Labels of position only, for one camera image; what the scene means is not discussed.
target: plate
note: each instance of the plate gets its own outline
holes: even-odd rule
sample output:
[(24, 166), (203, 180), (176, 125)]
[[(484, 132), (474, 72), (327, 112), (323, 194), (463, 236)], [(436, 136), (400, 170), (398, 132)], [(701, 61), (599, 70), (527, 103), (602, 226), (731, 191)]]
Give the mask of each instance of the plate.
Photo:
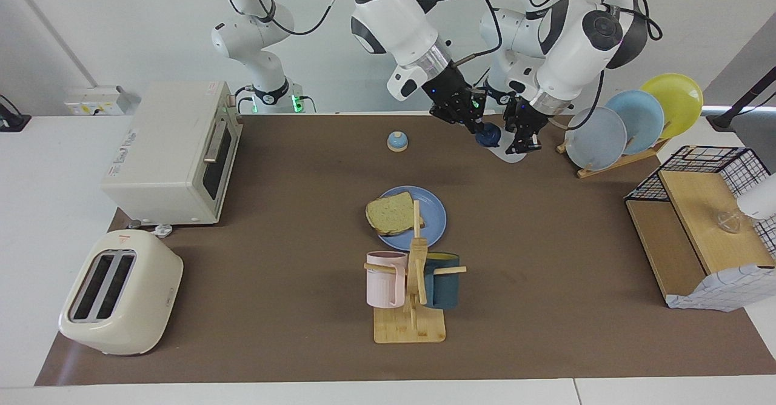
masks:
[[(569, 126), (582, 123), (590, 109), (575, 115)], [(590, 120), (579, 129), (566, 132), (566, 153), (582, 168), (604, 170), (615, 164), (628, 142), (626, 125), (616, 112), (607, 107), (596, 107)]]
[(625, 155), (651, 148), (663, 133), (663, 107), (646, 91), (623, 91), (604, 106), (616, 112), (626, 124), (630, 144), (623, 152)]
[[(424, 228), (421, 228), (421, 236), (427, 239), (429, 247), (431, 247), (435, 242), (439, 241), (441, 234), (444, 233), (444, 228), (447, 227), (447, 212), (444, 211), (443, 204), (441, 204), (441, 201), (434, 193), (413, 185), (394, 187), (380, 195), (380, 197), (384, 198), (386, 196), (398, 195), (401, 192), (409, 192), (413, 200), (417, 200), (421, 203), (421, 216), (423, 216), (423, 220), (426, 224)], [(377, 234), (377, 236), (388, 246), (397, 250), (409, 252), (413, 230), (409, 229), (398, 235), (386, 236)]]
[(662, 139), (676, 137), (695, 125), (703, 110), (703, 90), (694, 80), (679, 73), (666, 73), (641, 85), (641, 90), (655, 96), (663, 107), (666, 128)]

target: white cup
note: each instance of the white cup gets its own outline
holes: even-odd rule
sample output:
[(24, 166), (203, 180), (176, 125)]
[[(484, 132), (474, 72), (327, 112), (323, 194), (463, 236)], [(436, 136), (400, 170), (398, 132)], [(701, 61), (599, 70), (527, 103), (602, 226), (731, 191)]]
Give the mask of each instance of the white cup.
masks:
[(366, 270), (366, 303), (374, 308), (403, 306), (407, 254), (390, 251), (369, 252), (366, 254), (366, 262), (394, 269), (393, 273)]

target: blue mug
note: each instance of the blue mug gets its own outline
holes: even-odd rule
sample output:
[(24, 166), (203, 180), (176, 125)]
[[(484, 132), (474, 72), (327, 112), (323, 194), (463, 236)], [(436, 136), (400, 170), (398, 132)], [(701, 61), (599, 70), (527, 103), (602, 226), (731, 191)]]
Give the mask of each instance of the blue mug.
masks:
[(461, 259), (454, 253), (429, 252), (423, 278), (426, 284), (425, 306), (434, 309), (453, 309), (458, 306), (458, 275), (434, 275), (434, 270), (457, 267)]

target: brown table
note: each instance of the brown table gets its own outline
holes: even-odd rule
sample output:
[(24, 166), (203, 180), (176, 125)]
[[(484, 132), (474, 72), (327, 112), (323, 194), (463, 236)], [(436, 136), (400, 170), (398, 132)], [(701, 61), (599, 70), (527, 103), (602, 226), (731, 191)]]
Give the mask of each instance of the brown table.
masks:
[[(404, 153), (386, 148), (407, 132)], [(106, 356), (57, 336), (36, 385), (776, 373), (743, 309), (665, 306), (623, 197), (646, 159), (588, 179), (545, 150), (510, 165), (430, 117), (247, 118), (221, 222), (164, 239), (185, 263), (153, 352)], [(460, 254), (441, 344), (374, 344), (366, 203), (434, 192)]]

